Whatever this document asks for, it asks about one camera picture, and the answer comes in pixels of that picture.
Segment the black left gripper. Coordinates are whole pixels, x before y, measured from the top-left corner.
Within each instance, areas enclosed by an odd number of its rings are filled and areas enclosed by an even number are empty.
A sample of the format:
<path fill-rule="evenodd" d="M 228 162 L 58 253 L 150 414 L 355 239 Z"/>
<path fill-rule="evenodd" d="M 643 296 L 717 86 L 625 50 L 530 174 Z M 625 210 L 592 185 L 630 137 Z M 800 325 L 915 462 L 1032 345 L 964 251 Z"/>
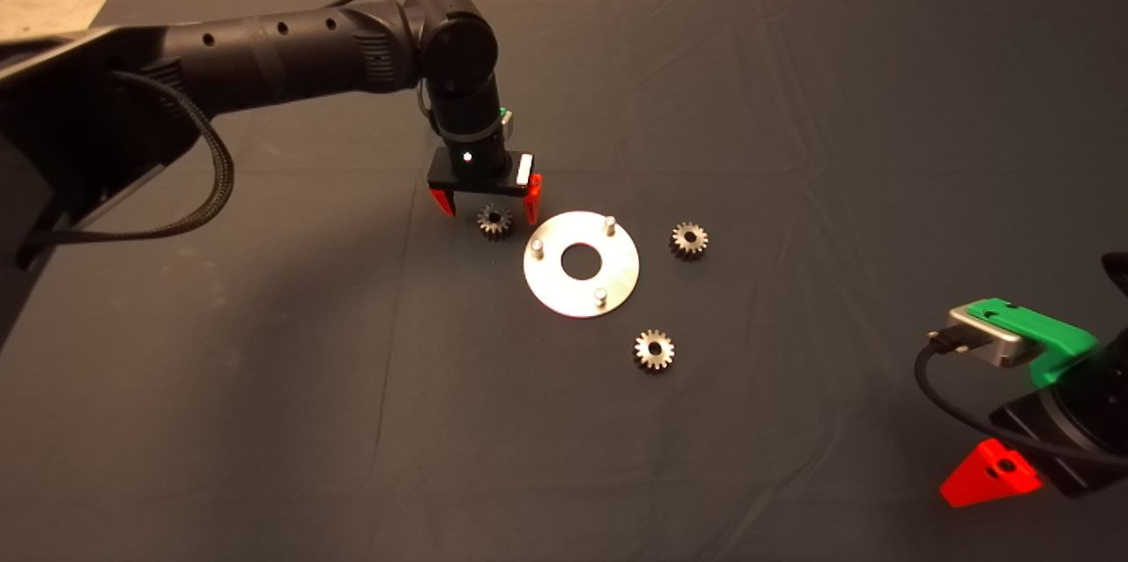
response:
<path fill-rule="evenodd" d="M 447 217 L 456 217 L 455 193 L 523 197 L 525 221 L 535 226 L 541 208 L 541 173 L 535 156 L 506 150 L 499 137 L 476 142 L 444 141 L 428 168 L 428 187 Z"/>

